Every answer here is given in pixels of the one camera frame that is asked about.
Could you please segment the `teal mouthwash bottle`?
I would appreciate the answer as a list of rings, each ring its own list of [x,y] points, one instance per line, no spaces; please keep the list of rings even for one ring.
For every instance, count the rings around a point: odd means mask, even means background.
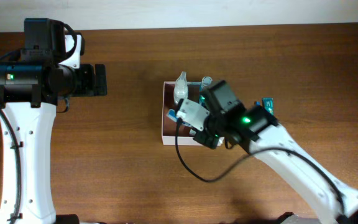
[[[202,92],[208,85],[212,83],[213,79],[211,77],[203,77],[200,84],[200,92]],[[204,106],[204,97],[199,95],[199,103]]]

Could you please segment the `Colgate toothpaste tube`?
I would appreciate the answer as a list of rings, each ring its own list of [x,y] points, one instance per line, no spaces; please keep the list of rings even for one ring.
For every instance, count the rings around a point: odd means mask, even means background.
[[[262,98],[262,105],[270,114],[274,114],[273,98]]]

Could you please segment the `purple spray bottle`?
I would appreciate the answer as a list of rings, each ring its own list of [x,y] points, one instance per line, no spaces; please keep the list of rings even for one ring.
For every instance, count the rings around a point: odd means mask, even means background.
[[[180,76],[175,81],[173,91],[174,103],[177,105],[181,99],[188,98],[188,84],[186,80],[186,72],[182,71]]]

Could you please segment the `blue white toothbrush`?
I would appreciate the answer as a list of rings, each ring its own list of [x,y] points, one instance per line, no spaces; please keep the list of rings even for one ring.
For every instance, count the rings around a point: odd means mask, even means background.
[[[172,120],[173,122],[177,122],[177,117],[176,117],[176,114],[175,114],[175,110],[174,109],[169,109],[168,113],[166,114],[167,118],[169,118],[170,120]],[[187,122],[182,122],[182,125],[186,126],[186,127],[189,127],[191,128],[192,125],[187,123]]]

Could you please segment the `green white soap box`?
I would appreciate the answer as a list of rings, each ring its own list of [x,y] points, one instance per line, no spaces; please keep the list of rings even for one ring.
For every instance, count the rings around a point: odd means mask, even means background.
[[[189,135],[190,135],[190,136],[195,136],[195,134],[196,134],[196,131],[193,130],[193,129],[191,129],[190,132],[189,132]]]

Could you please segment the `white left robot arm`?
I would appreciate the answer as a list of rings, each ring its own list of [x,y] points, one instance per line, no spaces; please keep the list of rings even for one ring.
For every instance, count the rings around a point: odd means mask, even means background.
[[[60,100],[107,94],[106,68],[80,62],[85,40],[64,22],[27,18],[24,34],[23,48],[0,58],[0,223],[79,223],[53,205],[53,123]]]

